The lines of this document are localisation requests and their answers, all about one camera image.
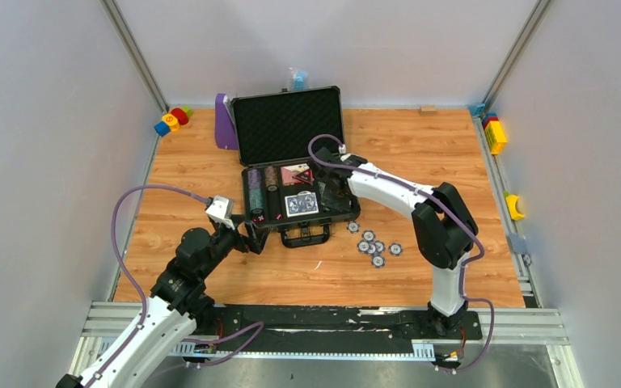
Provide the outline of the red triangular card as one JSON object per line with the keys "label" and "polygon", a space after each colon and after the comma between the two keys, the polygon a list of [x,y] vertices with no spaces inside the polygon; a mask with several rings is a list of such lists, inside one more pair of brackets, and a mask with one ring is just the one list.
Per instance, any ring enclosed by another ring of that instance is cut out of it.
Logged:
{"label": "red triangular card", "polygon": [[307,168],[303,171],[299,171],[298,173],[295,173],[294,175],[292,175],[292,180],[294,184],[312,185],[314,181],[313,171],[310,168]]}

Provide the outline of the blue playing card deck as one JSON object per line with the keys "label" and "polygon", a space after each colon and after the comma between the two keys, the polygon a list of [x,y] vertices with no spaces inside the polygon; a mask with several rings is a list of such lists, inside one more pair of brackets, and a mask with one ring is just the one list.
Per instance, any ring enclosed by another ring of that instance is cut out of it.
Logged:
{"label": "blue playing card deck", "polygon": [[284,203],[287,217],[300,217],[319,213],[319,203],[315,193],[309,196],[297,196],[297,194],[286,196]]}

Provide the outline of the teal poker chip stack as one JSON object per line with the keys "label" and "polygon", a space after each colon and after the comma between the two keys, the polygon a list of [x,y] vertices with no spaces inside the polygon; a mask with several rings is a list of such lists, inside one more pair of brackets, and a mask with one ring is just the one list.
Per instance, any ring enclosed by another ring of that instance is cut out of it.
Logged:
{"label": "teal poker chip stack", "polygon": [[264,212],[263,188],[253,188],[249,190],[249,205],[252,214],[258,215]]}

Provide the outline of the red playing card deck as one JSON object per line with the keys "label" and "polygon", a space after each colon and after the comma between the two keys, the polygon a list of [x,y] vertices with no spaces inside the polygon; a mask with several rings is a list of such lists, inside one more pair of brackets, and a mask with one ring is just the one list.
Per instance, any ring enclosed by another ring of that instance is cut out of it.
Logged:
{"label": "red playing card deck", "polygon": [[297,184],[294,184],[292,180],[292,175],[294,175],[295,173],[298,173],[299,171],[303,171],[307,168],[310,168],[307,163],[301,163],[301,164],[288,165],[288,166],[281,167],[280,173],[281,173],[282,184],[284,186],[297,185]]}

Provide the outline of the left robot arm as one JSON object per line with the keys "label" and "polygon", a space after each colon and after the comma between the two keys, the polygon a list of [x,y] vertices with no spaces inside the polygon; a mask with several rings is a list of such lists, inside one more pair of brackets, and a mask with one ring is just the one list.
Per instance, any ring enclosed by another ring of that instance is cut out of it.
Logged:
{"label": "left robot arm", "polygon": [[209,332],[216,314],[206,277],[232,251],[260,254],[271,232],[250,221],[244,226],[244,234],[222,224],[213,233],[187,230],[140,313],[90,367],[78,376],[64,375],[57,386],[140,387],[178,343],[193,332]]}

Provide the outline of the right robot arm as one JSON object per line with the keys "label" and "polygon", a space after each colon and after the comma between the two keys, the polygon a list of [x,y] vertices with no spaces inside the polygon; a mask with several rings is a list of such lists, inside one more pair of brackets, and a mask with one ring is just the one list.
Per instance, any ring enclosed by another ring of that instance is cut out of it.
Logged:
{"label": "right robot arm", "polygon": [[354,154],[339,156],[325,147],[309,155],[315,178],[335,196],[372,200],[412,221],[418,250],[433,267],[430,328],[440,337],[452,336],[462,326],[470,301],[464,292],[465,268],[484,256],[482,251],[471,255],[473,247],[483,245],[457,188],[413,183]]}

